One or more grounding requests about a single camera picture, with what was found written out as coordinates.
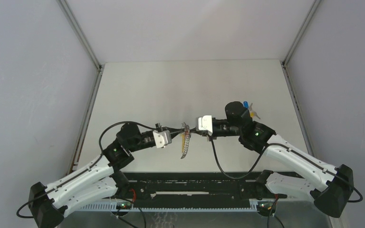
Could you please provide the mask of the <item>metal keyring with small rings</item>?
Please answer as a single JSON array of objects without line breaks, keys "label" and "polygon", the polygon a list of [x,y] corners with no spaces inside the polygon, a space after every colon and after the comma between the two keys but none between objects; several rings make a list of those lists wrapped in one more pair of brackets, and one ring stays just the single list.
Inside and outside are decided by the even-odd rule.
[{"label": "metal keyring with small rings", "polygon": [[182,133],[182,155],[181,159],[184,159],[189,150],[189,143],[191,139],[191,130],[188,124],[182,123],[183,133]]}]

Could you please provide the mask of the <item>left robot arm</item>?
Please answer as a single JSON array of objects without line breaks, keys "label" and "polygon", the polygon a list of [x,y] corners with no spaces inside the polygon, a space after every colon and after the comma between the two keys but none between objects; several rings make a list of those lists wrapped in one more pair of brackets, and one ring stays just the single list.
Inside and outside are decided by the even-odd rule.
[{"label": "left robot arm", "polygon": [[121,170],[134,160],[132,153],[163,148],[183,132],[159,124],[141,132],[142,124],[132,121],[119,125],[115,140],[106,148],[100,146],[100,155],[87,165],[55,182],[38,182],[30,188],[27,206],[39,228],[54,228],[75,210],[96,200],[126,197],[130,182]]}]

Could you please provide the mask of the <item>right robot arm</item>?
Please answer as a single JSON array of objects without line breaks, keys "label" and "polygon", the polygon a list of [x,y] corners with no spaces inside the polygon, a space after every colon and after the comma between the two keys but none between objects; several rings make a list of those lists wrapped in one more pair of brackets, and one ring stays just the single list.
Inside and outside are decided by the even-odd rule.
[{"label": "right robot arm", "polygon": [[353,170],[323,162],[290,144],[275,130],[254,121],[250,109],[239,101],[225,106],[226,119],[211,115],[197,118],[195,132],[217,137],[237,136],[244,148],[290,167],[300,177],[263,170],[256,179],[256,193],[263,198],[271,194],[311,201],[324,214],[339,218],[347,203],[361,202],[363,196],[354,186]]}]

